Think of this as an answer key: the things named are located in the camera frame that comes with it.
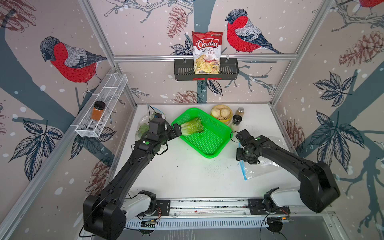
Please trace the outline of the chinese cabbage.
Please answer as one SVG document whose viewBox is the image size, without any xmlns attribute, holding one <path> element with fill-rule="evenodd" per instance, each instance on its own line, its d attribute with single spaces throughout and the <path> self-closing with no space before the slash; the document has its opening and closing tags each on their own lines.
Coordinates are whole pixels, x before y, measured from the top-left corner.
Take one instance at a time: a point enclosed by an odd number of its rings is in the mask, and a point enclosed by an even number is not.
<svg viewBox="0 0 384 240">
<path fill-rule="evenodd" d="M 204 126 L 200 118 L 194 118 L 181 125 L 182 136 L 190 136 L 204 132 Z"/>
<path fill-rule="evenodd" d="M 137 136 L 139 137 L 139 138 L 141 138 L 146 132 L 148 132 L 149 131 L 149 124 L 142 124 L 140 127 L 139 127 L 139 129 L 138 129 L 138 131 L 137 131 Z"/>
</svg>

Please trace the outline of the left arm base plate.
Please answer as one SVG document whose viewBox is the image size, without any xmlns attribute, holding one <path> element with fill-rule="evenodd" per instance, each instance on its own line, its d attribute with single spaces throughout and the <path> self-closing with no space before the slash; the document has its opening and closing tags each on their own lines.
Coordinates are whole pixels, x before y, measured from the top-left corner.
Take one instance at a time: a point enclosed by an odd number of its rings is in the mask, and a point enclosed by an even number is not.
<svg viewBox="0 0 384 240">
<path fill-rule="evenodd" d="M 170 209 L 171 209 L 171 201 L 170 200 L 157 200 L 156 201 L 156 207 L 155 211 L 151 214 L 145 214 L 140 213 L 137 215 L 139 218 L 143 217 L 159 217 L 160 215 L 163 216 L 169 216 L 170 215 Z"/>
</svg>

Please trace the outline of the green plastic basket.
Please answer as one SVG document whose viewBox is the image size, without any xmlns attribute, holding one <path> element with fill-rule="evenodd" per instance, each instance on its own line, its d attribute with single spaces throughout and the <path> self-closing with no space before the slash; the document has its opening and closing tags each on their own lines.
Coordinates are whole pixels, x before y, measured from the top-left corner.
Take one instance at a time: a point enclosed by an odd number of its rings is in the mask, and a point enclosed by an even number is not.
<svg viewBox="0 0 384 240">
<path fill-rule="evenodd" d="M 181 136 L 181 139 L 203 157 L 212 159 L 219 155 L 230 141 L 231 129 L 219 120 L 198 108 L 190 108 L 177 117 L 172 124 L 182 125 L 199 118 L 204 127 L 203 133 Z"/>
</svg>

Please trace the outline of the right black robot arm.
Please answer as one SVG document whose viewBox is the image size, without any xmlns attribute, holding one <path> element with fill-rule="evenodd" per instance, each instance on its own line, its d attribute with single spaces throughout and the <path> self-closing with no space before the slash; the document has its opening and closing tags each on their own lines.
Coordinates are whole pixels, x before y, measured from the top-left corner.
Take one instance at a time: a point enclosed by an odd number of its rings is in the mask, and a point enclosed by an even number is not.
<svg viewBox="0 0 384 240">
<path fill-rule="evenodd" d="M 265 194 L 267 212 L 275 212 L 277 207 L 306 206 L 320 213 L 340 197 L 341 192 L 327 164 L 298 157 L 263 135 L 251 136 L 247 130 L 238 132 L 236 138 L 241 145 L 237 148 L 237 161 L 257 165 L 259 158 L 263 157 L 288 171 L 300 182 L 299 188 L 274 188 Z"/>
</svg>

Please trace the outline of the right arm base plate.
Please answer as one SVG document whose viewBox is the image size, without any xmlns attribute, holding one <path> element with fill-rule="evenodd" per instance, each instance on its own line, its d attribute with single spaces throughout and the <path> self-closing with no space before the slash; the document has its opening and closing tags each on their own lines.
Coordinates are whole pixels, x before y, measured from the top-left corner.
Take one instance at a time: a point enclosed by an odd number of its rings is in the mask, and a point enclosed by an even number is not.
<svg viewBox="0 0 384 240">
<path fill-rule="evenodd" d="M 291 211 L 288 207 L 286 206 L 279 207 L 270 199 L 262 199 L 262 198 L 248 199 L 247 208 L 250 210 L 251 215 L 267 215 L 267 214 L 290 215 L 291 214 Z"/>
</svg>

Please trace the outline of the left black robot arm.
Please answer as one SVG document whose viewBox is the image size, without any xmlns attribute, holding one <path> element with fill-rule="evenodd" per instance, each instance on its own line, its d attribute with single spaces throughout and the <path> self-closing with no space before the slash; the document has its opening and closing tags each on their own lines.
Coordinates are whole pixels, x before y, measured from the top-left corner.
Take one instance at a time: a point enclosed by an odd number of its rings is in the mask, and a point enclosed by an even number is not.
<svg viewBox="0 0 384 240">
<path fill-rule="evenodd" d="M 113 180 L 96 196 L 88 196 L 83 204 L 83 229 L 105 240 L 116 240 L 126 223 L 141 213 L 153 213 L 156 209 L 156 194 L 140 191 L 131 199 L 127 195 L 132 185 L 168 141 L 182 135 L 179 124 L 170 125 L 163 118 L 149 122 L 149 130 L 136 141 L 125 165 Z"/>
</svg>

